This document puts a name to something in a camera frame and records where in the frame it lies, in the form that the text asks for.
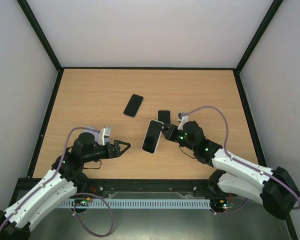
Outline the lilac phone case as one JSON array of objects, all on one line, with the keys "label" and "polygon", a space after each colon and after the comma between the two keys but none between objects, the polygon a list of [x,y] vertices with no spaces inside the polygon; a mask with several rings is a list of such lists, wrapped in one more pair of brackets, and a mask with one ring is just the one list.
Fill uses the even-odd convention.
[{"label": "lilac phone case", "polygon": [[90,133],[94,136],[94,141],[95,142],[99,141],[100,131],[97,130],[95,127],[89,125],[89,126],[86,127],[86,129],[83,130],[83,133]]}]

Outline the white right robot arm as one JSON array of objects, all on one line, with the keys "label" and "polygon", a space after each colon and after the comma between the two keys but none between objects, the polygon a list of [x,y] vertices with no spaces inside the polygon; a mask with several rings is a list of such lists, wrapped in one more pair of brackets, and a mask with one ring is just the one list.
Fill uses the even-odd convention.
[{"label": "white right robot arm", "polygon": [[261,204],[280,220],[286,220],[295,207],[300,191],[286,169],[257,165],[227,152],[206,138],[196,121],[189,121],[183,127],[165,124],[161,131],[165,139],[191,150],[200,163],[216,169],[208,179],[212,195],[224,192],[242,196]]}]

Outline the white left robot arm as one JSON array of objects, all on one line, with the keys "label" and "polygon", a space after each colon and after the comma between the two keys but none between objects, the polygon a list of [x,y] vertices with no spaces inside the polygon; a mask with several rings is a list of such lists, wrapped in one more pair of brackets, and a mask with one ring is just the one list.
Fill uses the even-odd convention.
[{"label": "white left robot arm", "polygon": [[60,203],[72,196],[96,194],[88,189],[84,165],[119,158],[131,147],[115,140],[99,144],[90,132],[81,133],[66,145],[46,175],[16,203],[0,210],[0,240],[27,240],[31,231]]}]

